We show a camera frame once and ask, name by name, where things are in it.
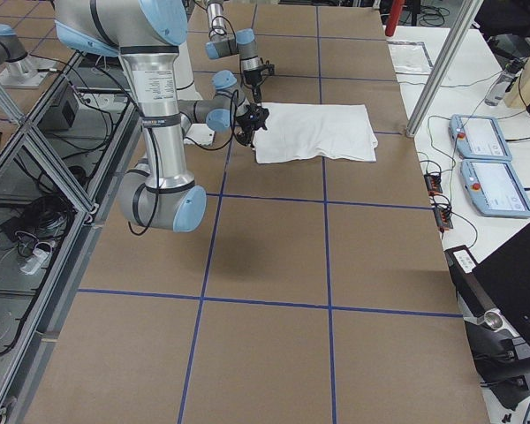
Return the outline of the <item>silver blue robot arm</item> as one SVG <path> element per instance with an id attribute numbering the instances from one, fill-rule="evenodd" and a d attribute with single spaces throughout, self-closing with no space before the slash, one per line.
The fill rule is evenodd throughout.
<path id="1" fill-rule="evenodd" d="M 217 60 L 238 55 L 242 85 L 251 90 L 254 102 L 261 103 L 261 86 L 267 76 L 275 73 L 275 66 L 260 57 L 251 28 L 234 30 L 223 14 L 223 1 L 203 1 L 202 4 L 208 18 L 205 46 L 208 58 Z"/>
<path id="2" fill-rule="evenodd" d="M 266 126 L 269 110 L 261 105 L 261 74 L 273 72 L 273 65 L 261 61 L 252 29 L 227 34 L 221 25 L 222 2 L 207 1 L 205 8 L 211 34 L 208 57 L 238 55 L 251 99 L 229 71 L 213 76 L 212 99 L 180 99 L 174 64 L 187 38 L 181 1 L 56 3 L 59 41 L 71 49 L 117 58 L 140 114 L 146 153 L 126 172 L 118 191 L 131 226 L 190 232 L 200 225 L 207 195 L 186 166 L 184 141 L 191 125 L 229 132 L 244 146 Z"/>

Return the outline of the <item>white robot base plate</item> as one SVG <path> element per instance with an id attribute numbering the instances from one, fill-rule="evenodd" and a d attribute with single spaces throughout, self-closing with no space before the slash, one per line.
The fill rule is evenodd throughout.
<path id="1" fill-rule="evenodd" d="M 215 132 L 206 124 L 193 124 L 184 137 L 184 144 L 194 145 L 198 143 L 204 147 L 209 147 L 212 145 L 214 138 Z"/>

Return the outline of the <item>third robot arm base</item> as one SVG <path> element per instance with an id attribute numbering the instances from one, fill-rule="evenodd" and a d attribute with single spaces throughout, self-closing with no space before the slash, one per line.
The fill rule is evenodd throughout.
<path id="1" fill-rule="evenodd" d="M 32 57 L 11 26 L 0 24 L 0 83 L 7 88 L 37 88 L 57 61 Z"/>

